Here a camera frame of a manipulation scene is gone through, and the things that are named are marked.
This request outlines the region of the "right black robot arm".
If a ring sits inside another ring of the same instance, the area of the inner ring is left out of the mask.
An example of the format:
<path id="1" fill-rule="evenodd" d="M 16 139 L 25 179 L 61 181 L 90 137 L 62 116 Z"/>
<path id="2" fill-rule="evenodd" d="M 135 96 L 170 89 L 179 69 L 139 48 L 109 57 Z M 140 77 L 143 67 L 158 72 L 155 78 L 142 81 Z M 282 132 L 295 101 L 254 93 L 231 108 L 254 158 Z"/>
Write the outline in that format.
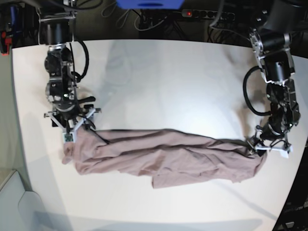
<path id="1" fill-rule="evenodd" d="M 90 58 L 85 43 L 75 37 L 75 20 L 78 12 L 96 9 L 102 3 L 101 0 L 35 1 L 39 18 L 38 43 L 48 46 L 44 66 L 49 80 L 45 94 L 52 110 L 44 117 L 51 119 L 52 126 L 62 129 L 64 142 L 75 142 L 81 126 L 94 127 L 90 119 L 100 111 L 93 106 L 95 97 L 77 97 L 77 84 L 87 74 Z M 82 74 L 75 70 L 73 41 L 82 46 L 85 54 Z"/>

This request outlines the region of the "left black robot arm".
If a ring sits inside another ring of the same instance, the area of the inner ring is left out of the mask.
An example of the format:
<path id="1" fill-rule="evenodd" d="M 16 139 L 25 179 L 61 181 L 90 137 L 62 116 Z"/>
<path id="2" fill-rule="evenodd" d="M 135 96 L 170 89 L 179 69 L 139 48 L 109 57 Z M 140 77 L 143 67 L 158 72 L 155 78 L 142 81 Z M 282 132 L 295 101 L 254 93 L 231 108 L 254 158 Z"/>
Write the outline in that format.
<path id="1" fill-rule="evenodd" d="M 247 23 L 247 39 L 251 42 L 257 65 L 244 76 L 243 94 L 247 107 L 257 116 L 266 116 L 263 126 L 256 126 L 255 134 L 247 139 L 251 154 L 259 156 L 275 150 L 288 155 L 292 146 L 288 133 L 301 117 L 296 100 L 295 64 L 291 55 L 292 32 L 306 11 L 306 0 L 257 0 Z M 260 71 L 266 83 L 270 110 L 257 111 L 247 94 L 251 74 Z"/>

